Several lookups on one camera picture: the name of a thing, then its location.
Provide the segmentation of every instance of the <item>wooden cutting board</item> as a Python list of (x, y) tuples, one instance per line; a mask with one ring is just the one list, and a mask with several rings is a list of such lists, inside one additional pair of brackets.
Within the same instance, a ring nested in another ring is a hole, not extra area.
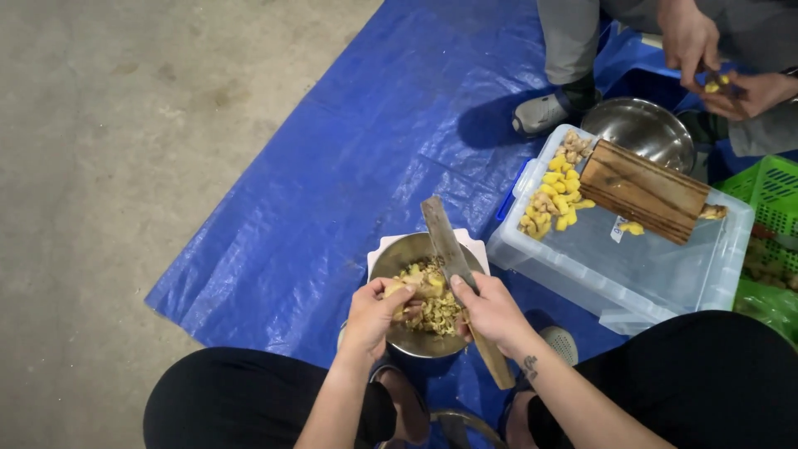
[(585, 198), (675, 244), (687, 243), (709, 195), (708, 185), (603, 139), (579, 181)]

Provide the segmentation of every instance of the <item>clear plastic storage box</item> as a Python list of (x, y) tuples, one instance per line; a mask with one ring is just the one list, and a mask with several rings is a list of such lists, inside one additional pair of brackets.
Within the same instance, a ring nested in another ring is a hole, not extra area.
[(570, 125), (551, 134), (538, 159), (529, 161), (519, 176), (513, 188), (516, 200), (488, 241), (488, 259), (585, 308), (622, 335), (635, 335), (685, 313), (731, 310), (754, 211), (716, 189), (706, 202), (728, 206), (728, 215), (699, 220), (682, 246), (651, 231), (624, 234), (617, 229), (618, 216), (598, 206), (580, 209), (576, 224), (562, 232), (552, 229), (542, 241), (517, 229), (530, 195), (569, 129), (595, 139)]

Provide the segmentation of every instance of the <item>handwritten label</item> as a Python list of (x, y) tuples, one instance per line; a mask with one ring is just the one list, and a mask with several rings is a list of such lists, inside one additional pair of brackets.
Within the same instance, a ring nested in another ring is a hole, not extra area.
[(610, 232), (610, 237), (612, 237), (612, 240), (615, 240), (615, 243), (621, 243), (621, 237), (623, 237), (623, 231), (620, 228), (621, 223), (628, 222), (626, 218), (621, 216), (615, 219), (615, 226), (612, 227), (612, 231)]

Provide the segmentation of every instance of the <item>sock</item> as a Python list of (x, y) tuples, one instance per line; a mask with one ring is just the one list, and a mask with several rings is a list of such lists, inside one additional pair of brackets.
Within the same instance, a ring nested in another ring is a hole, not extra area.
[(693, 142), (713, 144), (729, 138), (729, 121), (714, 113), (685, 111), (679, 114), (679, 121), (687, 128)]
[(593, 70), (576, 81), (563, 84), (562, 89), (574, 109), (587, 110), (596, 104), (596, 83), (593, 79)]

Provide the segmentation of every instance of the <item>green plastic bag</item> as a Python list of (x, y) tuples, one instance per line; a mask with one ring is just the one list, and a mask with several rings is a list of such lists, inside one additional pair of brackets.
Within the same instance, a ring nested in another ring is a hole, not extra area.
[(798, 348), (798, 293), (740, 279), (734, 311), (767, 324)]

